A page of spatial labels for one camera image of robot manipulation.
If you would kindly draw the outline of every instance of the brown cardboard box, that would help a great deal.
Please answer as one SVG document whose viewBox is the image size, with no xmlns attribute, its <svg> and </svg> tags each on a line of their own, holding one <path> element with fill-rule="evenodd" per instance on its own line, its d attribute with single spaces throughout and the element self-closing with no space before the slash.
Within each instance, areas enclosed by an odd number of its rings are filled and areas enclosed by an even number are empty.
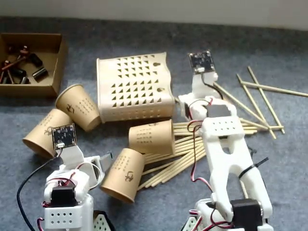
<svg viewBox="0 0 308 231">
<path fill-rule="evenodd" d="M 30 62 L 21 62 L 18 67 L 27 71 L 30 84 L 0 84 L 2 96 L 57 97 L 62 82 L 67 46 L 60 34 L 0 34 L 0 61 L 14 61 L 16 55 L 8 55 L 7 47 L 28 46 L 48 70 L 48 75 L 35 81 L 32 74 L 38 70 Z"/>
</svg>

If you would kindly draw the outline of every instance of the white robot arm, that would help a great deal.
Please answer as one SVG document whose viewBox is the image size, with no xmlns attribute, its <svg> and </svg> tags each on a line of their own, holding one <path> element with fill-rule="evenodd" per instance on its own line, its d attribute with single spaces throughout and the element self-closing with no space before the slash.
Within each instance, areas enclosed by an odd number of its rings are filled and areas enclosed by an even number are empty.
<svg viewBox="0 0 308 231">
<path fill-rule="evenodd" d="M 199 82 L 199 85 L 194 88 L 193 84 L 192 93 L 179 96 L 181 113 L 188 120 L 202 123 L 198 132 L 203 137 L 213 190 L 210 199 L 200 200 L 195 206 L 201 217 L 199 221 L 202 220 L 199 230 L 207 230 L 213 220 L 224 220 L 231 223 L 232 228 L 215 225 L 212 230 L 273 231 L 267 224 L 272 205 L 262 176 L 252 161 L 236 108 L 217 99 L 217 93 L 213 95 L 215 89 L 203 84 L 205 76 L 210 78 L 209 85 L 213 85 L 213 77 L 217 77 L 210 52 L 189 54 L 189 58 L 194 71 L 193 83 Z M 248 198 L 229 200 L 227 180 L 230 173 L 244 183 Z"/>
<path fill-rule="evenodd" d="M 93 224 L 93 198 L 88 194 L 103 180 L 111 154 L 85 158 L 77 146 L 74 124 L 53 128 L 52 138 L 63 164 L 46 179 L 44 230 L 98 231 L 102 225 L 111 230 L 107 222 Z"/>
</svg>

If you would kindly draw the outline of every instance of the beige plastic basket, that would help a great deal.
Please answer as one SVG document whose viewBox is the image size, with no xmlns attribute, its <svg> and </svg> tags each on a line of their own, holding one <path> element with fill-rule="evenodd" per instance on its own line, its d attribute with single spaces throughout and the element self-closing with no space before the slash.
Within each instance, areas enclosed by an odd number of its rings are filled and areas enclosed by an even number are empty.
<svg viewBox="0 0 308 231">
<path fill-rule="evenodd" d="M 175 102 L 166 53 L 97 59 L 102 122 L 172 117 Z"/>
</svg>

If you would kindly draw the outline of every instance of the tipped over paper cup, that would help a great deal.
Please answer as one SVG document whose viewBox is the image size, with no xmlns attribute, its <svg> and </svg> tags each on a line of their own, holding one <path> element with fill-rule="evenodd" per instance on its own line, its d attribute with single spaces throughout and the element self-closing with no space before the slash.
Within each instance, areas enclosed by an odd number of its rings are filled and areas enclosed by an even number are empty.
<svg viewBox="0 0 308 231">
<path fill-rule="evenodd" d="M 97 105 L 80 84 L 65 89 L 56 100 L 56 108 L 67 113 L 85 131 L 101 123 Z"/>
<path fill-rule="evenodd" d="M 72 119 L 66 113 L 58 109 L 52 109 L 48 115 L 23 138 L 23 142 L 35 153 L 45 158 L 53 158 L 55 150 L 53 149 L 51 129 L 71 123 Z"/>
<path fill-rule="evenodd" d="M 172 120 L 129 129 L 129 148 L 140 153 L 174 154 Z"/>
<path fill-rule="evenodd" d="M 145 164 L 144 156 L 124 148 L 101 184 L 101 190 L 126 203 L 134 203 Z"/>
</svg>

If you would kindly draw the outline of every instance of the circuit board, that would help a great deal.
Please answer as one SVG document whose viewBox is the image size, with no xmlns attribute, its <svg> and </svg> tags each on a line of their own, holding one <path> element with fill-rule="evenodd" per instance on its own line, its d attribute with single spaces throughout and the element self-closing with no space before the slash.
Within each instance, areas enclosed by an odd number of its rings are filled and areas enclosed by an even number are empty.
<svg viewBox="0 0 308 231">
<path fill-rule="evenodd" d="M 215 71 L 210 51 L 189 53 L 188 57 L 195 74 Z"/>
<path fill-rule="evenodd" d="M 55 150 L 77 145 L 75 124 L 52 128 L 52 142 Z"/>
</svg>

